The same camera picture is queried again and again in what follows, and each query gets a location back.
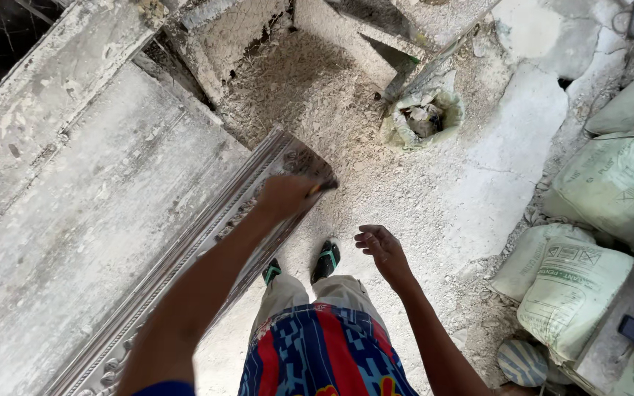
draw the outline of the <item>shirt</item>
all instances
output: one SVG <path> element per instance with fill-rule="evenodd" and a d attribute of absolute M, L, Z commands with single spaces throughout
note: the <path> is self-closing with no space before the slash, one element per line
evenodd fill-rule
<path fill-rule="evenodd" d="M 161 382 L 137 396 L 190 396 Z M 330 304 L 286 309 L 253 334 L 238 396 L 417 396 L 383 327 Z"/>

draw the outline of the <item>hand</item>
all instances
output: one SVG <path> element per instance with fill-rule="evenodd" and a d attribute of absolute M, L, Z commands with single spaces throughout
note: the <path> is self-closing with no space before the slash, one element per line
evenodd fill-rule
<path fill-rule="evenodd" d="M 382 225 L 362 225 L 354 239 L 357 248 L 374 257 L 375 266 L 395 293 L 402 293 L 412 287 L 419 287 L 417 279 L 410 271 L 410 265 L 400 246 L 400 241 Z"/>
<path fill-rule="evenodd" d="M 266 180 L 266 186 L 256 204 L 258 212 L 264 212 L 275 221 L 286 220 L 315 203 L 319 194 L 305 198 L 318 182 L 304 176 L 281 175 Z"/>

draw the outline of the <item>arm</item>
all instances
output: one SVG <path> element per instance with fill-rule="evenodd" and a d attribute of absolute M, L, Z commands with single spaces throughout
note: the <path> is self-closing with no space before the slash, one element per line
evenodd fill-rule
<path fill-rule="evenodd" d="M 376 267 L 400 296 L 410 320 L 427 379 L 435 395 L 485 395 L 492 393 L 453 344 L 410 271 L 400 242 L 382 225 L 362 225 L 354 237 L 357 248 L 374 257 Z"/>
<path fill-rule="evenodd" d="M 313 185 L 297 176 L 267 180 L 254 209 L 197 260 L 158 303 L 137 337 L 118 396 L 129 396 L 157 382 L 194 382 L 192 354 L 239 272 L 280 221 L 313 202 L 305 199 Z"/>

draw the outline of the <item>black shoe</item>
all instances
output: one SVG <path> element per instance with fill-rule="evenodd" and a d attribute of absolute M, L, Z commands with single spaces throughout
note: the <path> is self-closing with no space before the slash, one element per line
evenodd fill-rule
<path fill-rule="evenodd" d="M 339 264 L 341 255 L 339 255 L 338 247 L 339 239 L 330 238 L 322 245 L 319 258 L 317 258 L 317 265 L 312 271 L 312 277 L 310 278 L 310 284 L 315 284 L 322 278 L 327 278 L 331 275 Z"/>
<path fill-rule="evenodd" d="M 277 265 L 277 258 L 270 260 L 269 266 L 263 270 L 263 282 L 266 283 L 266 286 L 282 271 L 280 270 L 280 265 Z"/>

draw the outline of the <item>white pants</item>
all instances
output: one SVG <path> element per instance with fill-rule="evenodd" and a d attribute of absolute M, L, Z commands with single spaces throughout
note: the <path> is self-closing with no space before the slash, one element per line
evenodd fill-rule
<path fill-rule="evenodd" d="M 318 280 L 312 285 L 312 290 L 317 296 L 314 302 L 323 302 L 341 308 L 354 309 L 366 312 L 371 318 L 380 324 L 385 330 L 385 323 L 375 310 L 368 293 L 361 281 L 351 275 L 332 275 Z M 277 275 L 263 293 L 260 301 L 259 313 L 256 315 L 251 335 L 261 323 L 284 309 L 298 305 L 309 304 L 310 299 L 302 283 L 294 276 L 288 274 Z"/>

